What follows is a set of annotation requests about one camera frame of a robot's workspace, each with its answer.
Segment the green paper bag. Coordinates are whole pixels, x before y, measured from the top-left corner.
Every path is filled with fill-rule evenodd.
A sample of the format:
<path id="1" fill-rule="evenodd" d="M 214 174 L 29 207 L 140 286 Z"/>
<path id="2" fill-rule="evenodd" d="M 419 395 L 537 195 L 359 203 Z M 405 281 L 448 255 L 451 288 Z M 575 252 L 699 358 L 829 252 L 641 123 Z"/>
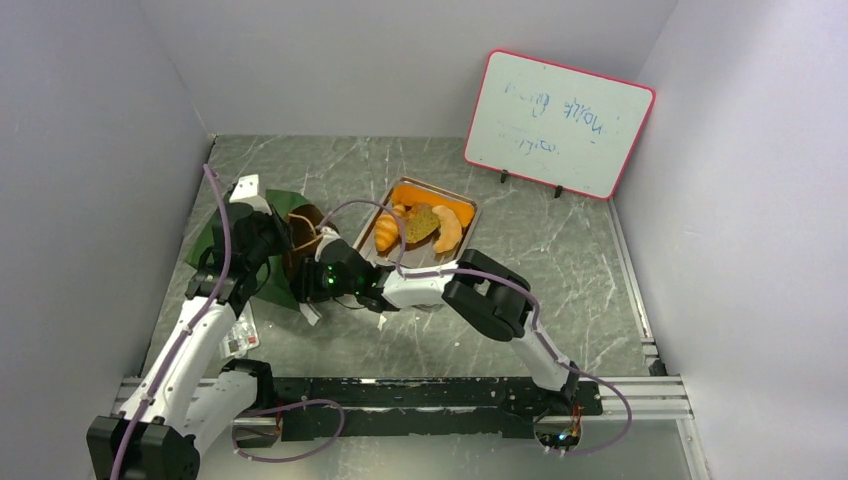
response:
<path id="1" fill-rule="evenodd" d="M 225 195 L 228 219 L 214 211 L 185 262 L 195 269 L 185 297 L 209 296 L 225 261 L 225 232 L 230 233 L 230 268 L 218 302 L 237 313 L 252 299 L 295 310 L 306 299 L 306 259 L 315 254 L 323 214 L 303 195 L 269 189 L 254 208 L 234 191 Z"/>

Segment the fake croissant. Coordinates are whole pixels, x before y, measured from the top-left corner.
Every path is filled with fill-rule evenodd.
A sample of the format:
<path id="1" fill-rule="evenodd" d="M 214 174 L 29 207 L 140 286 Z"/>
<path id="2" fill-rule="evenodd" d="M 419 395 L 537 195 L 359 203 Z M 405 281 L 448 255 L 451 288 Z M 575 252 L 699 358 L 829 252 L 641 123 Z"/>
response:
<path id="1" fill-rule="evenodd" d="M 402 204 L 393 205 L 392 214 L 382 213 L 374 225 L 374 243 L 379 254 L 387 253 L 401 239 L 401 226 L 407 216 L 407 209 Z"/>

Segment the brown bread slice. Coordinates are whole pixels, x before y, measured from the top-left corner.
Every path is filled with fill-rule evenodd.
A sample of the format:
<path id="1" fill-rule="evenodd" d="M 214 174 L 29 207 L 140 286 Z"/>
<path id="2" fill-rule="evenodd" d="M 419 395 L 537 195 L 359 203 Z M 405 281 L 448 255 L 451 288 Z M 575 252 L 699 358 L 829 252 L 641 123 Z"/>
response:
<path id="1" fill-rule="evenodd" d="M 420 203 L 412 206 L 405 216 L 404 239 L 407 243 L 418 243 L 425 240 L 440 226 L 439 217 L 433 212 L 433 207 Z"/>

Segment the braided fake bread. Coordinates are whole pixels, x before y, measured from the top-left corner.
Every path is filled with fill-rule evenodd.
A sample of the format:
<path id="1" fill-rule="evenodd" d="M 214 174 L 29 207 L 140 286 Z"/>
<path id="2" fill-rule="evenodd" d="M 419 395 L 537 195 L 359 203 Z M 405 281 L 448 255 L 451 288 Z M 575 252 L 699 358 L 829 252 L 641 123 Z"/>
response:
<path id="1" fill-rule="evenodd" d="M 475 216 L 475 207 L 469 201 L 408 183 L 393 188 L 391 202 L 409 208 L 418 204 L 447 207 L 457 216 L 463 228 L 468 227 Z"/>

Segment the pale crescent fake bread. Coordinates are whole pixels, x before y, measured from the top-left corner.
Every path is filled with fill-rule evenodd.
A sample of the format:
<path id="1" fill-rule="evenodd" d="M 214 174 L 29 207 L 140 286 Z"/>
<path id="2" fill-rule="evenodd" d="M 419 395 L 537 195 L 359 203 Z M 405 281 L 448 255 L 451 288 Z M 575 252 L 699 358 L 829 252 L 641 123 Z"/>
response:
<path id="1" fill-rule="evenodd" d="M 449 207 L 437 205 L 432 208 L 432 212 L 440 222 L 439 236 L 433 244 L 433 250 L 436 254 L 449 252 L 460 242 L 463 227 L 456 213 Z"/>

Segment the metal tongs white handles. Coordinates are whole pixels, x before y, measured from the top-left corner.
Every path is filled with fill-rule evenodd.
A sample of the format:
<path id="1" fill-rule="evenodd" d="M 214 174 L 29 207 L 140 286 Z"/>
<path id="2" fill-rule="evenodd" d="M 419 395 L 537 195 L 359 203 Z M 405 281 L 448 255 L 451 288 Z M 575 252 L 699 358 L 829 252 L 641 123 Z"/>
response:
<path id="1" fill-rule="evenodd" d="M 321 313 L 310 303 L 298 304 L 300 314 L 307 320 L 310 326 L 316 326 L 321 320 Z"/>

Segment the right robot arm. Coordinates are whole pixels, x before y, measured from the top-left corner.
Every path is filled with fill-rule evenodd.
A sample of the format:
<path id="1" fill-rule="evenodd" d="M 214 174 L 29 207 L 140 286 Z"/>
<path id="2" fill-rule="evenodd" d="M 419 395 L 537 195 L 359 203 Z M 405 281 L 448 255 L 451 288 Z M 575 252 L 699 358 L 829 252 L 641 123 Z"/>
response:
<path id="1" fill-rule="evenodd" d="M 512 348 L 548 412 L 565 413 L 578 399 L 579 369 L 547 334 L 529 284 L 479 250 L 468 249 L 445 264 L 409 268 L 368 261 L 334 239 L 302 261 L 290 288 L 304 303 L 350 295 L 378 313 L 448 306 L 484 337 Z"/>

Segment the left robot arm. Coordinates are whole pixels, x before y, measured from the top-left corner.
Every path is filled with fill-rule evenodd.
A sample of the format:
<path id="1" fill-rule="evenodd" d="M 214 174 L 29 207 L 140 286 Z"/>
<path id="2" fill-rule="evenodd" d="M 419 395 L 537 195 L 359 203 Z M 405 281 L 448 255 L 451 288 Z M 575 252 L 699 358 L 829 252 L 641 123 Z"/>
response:
<path id="1" fill-rule="evenodd" d="M 177 324 L 140 385 L 86 434 L 98 479 L 194 479 L 201 458 L 240 414 L 273 409 L 268 363 L 234 359 L 210 383 L 203 375 L 250 298 L 259 273 L 291 245 L 289 229 L 264 200 L 231 203 L 211 220 Z"/>

